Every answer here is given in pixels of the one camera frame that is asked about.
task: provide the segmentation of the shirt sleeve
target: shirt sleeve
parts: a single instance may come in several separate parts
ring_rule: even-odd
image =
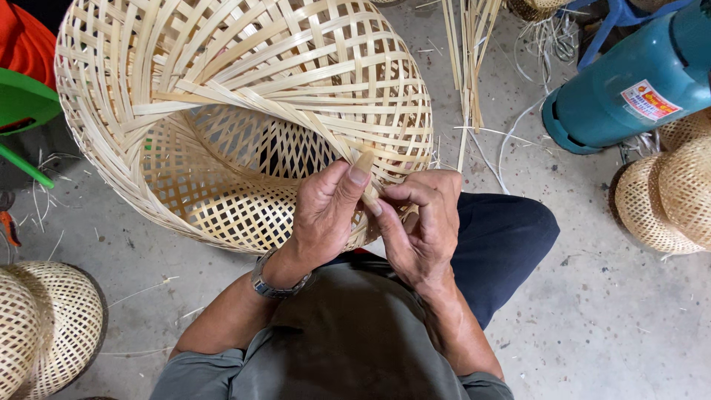
[[[238,349],[219,354],[182,352],[163,369],[150,400],[227,400],[232,378],[243,365],[244,353]]]
[[[488,372],[474,372],[458,378],[471,400],[513,400],[508,385]]]

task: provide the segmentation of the fingernail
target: fingernail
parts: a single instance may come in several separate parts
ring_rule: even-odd
[[[378,201],[375,200],[375,198],[373,198],[371,195],[363,193],[360,195],[360,199],[363,200],[363,204],[368,207],[368,209],[371,213],[373,213],[374,216],[380,216],[383,213],[383,208],[380,207]]]
[[[373,167],[373,161],[375,161],[375,155],[373,152],[368,150],[363,153],[358,161],[351,167],[351,172],[348,175],[356,184],[362,185],[368,180],[370,176],[370,168]]]

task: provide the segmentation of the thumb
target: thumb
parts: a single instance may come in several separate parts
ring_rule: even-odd
[[[338,215],[348,214],[350,217],[353,214],[360,196],[370,181],[370,169],[373,167],[374,160],[373,152],[363,153],[341,177],[331,200],[331,205]]]
[[[383,235],[385,252],[389,259],[396,257],[410,247],[410,239],[407,237],[405,227],[402,226],[397,212],[391,205],[382,199],[374,199],[371,196],[364,196],[363,203],[370,209],[378,222],[380,234]]]

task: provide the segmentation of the hand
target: hand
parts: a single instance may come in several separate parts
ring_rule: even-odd
[[[339,159],[301,182],[292,235],[262,270],[267,283],[291,288],[343,250],[374,159],[373,152],[362,154],[353,166]]]
[[[454,273],[449,261],[459,230],[460,173],[414,172],[402,184],[384,190],[396,205],[408,201],[419,206],[419,215],[410,214],[403,224],[387,201],[365,203],[378,221],[392,269],[420,295],[450,289]]]

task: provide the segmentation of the dark blue pants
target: dark blue pants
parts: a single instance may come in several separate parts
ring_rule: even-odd
[[[459,244],[451,259],[454,280],[484,329],[548,254],[560,229],[546,206],[524,197],[462,193],[456,207]],[[328,264],[343,262],[395,277],[390,268],[383,272],[382,267],[369,267],[388,267],[374,254],[343,253]]]

